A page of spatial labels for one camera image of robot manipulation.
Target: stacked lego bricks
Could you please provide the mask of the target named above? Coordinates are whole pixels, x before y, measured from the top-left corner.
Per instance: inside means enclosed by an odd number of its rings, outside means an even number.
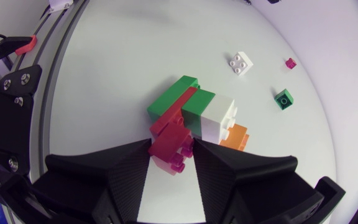
[[[155,141],[149,149],[156,164],[175,175],[193,156],[193,137],[243,151],[249,135],[236,124],[234,99],[202,90],[198,80],[182,76],[148,108]]]

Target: pink lego brick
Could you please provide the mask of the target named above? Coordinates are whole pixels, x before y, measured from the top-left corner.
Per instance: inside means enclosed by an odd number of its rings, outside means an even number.
[[[185,168],[185,157],[193,156],[193,143],[189,129],[169,122],[150,147],[149,154],[170,164],[175,172],[181,173]]]
[[[165,127],[167,127],[168,123],[174,123],[180,126],[183,125],[183,116],[181,115],[182,106],[190,99],[191,96],[197,91],[197,88],[189,87],[189,89],[179,97],[179,99],[169,107],[168,110],[150,127],[150,132],[153,137],[157,139],[157,137],[162,133]]]
[[[292,58],[290,58],[290,59],[288,59],[288,60],[285,62],[285,65],[286,65],[288,68],[293,69],[293,67],[296,66],[296,62],[295,62]]]

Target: green lego brick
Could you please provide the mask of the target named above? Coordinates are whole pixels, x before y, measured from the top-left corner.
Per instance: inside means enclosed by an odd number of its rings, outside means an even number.
[[[147,108],[147,112],[153,123],[156,122],[189,87],[200,88],[200,85],[196,78],[184,75],[158,97]]]
[[[197,90],[181,108],[181,114],[185,119],[185,127],[193,134],[201,136],[201,114],[214,98],[215,93],[205,90]]]
[[[284,110],[293,104],[293,98],[287,89],[284,89],[281,93],[277,94],[274,100],[279,105],[281,110]]]

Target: green lego stud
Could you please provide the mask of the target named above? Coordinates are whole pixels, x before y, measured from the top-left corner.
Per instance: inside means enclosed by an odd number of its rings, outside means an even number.
[[[284,110],[293,104],[293,98],[287,89],[284,89],[281,93],[277,94],[274,100],[280,106],[281,110]]]

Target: small white brick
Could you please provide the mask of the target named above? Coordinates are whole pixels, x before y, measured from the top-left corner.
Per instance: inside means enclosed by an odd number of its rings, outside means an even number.
[[[226,140],[228,129],[236,122],[236,113],[234,99],[216,94],[201,114],[201,138],[215,144]]]
[[[230,67],[234,72],[241,76],[248,72],[248,70],[254,65],[249,57],[244,52],[237,52],[233,59],[229,62]]]

